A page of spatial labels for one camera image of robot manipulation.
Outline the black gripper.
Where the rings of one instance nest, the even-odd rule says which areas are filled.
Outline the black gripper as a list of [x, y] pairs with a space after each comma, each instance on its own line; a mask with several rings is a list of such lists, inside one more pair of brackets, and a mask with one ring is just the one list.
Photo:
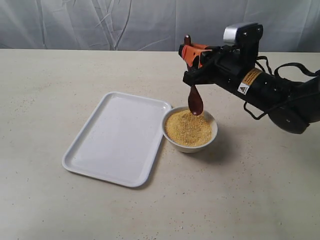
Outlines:
[[240, 61], [233, 46], [181, 44], [179, 56], [187, 65], [182, 81], [188, 86], [218, 85], [259, 110], [268, 110], [288, 99], [295, 83], [268, 74]]

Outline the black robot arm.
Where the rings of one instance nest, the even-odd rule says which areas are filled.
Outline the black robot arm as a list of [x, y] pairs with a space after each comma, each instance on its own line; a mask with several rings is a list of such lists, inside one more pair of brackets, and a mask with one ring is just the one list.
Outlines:
[[179, 56], [188, 70], [183, 82], [188, 86], [216, 84], [229, 93], [262, 111], [255, 120], [268, 116], [282, 130], [302, 134], [320, 120], [320, 72], [311, 72], [303, 64], [290, 62], [311, 77], [306, 82], [291, 81], [279, 75], [279, 70], [265, 72], [255, 67], [258, 60], [267, 60], [255, 52], [251, 58], [241, 59], [235, 46], [207, 46], [182, 44]]

